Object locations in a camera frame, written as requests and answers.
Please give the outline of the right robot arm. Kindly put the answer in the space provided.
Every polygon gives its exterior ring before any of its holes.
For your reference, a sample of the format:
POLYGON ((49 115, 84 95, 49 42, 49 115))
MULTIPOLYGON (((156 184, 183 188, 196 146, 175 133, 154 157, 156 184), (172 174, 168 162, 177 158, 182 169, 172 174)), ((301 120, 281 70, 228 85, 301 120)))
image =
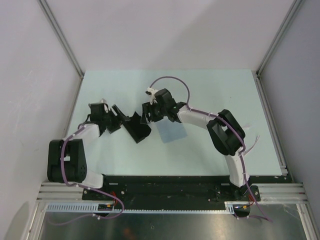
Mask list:
POLYGON ((142 104, 142 124, 156 123, 167 118, 173 123, 190 124, 207 130, 216 150, 225 157, 231 196, 242 201, 249 194, 245 185, 250 176, 246 173, 243 155, 246 147, 245 131, 229 110, 222 110, 218 115, 193 109, 186 102, 176 102, 166 89, 156 90, 151 87, 145 92, 150 100, 142 104))

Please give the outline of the black glasses case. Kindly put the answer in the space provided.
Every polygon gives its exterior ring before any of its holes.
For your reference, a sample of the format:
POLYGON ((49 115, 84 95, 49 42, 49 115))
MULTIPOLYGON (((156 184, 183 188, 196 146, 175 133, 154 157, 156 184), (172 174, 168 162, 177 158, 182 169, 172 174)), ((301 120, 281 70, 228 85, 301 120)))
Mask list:
POLYGON ((147 124, 141 123, 142 117, 137 113, 129 116, 124 116, 122 119, 122 125, 133 138, 136 144, 143 141, 151 133, 151 128, 147 124))

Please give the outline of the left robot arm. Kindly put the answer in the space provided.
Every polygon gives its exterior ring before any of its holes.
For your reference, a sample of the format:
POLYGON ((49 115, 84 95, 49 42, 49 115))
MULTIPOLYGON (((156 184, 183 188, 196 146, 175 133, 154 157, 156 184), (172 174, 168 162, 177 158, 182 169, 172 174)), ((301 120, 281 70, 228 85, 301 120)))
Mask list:
POLYGON ((69 187, 80 186, 93 189, 100 200, 110 196, 111 188, 104 184, 104 176, 88 169, 86 147, 104 132, 121 128, 123 122, 130 121, 116 105, 107 103, 89 104, 90 113, 77 130, 63 139, 51 140, 48 147, 47 179, 51 183, 62 183, 69 187))

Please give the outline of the light blue cleaning cloth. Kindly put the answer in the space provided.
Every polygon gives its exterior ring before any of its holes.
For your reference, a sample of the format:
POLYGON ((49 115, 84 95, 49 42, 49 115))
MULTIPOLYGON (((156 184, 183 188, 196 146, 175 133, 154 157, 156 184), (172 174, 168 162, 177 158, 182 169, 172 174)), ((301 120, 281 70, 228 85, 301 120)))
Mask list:
POLYGON ((164 144, 171 143, 188 136, 182 123, 171 122, 168 119, 163 119, 156 122, 155 125, 164 144))

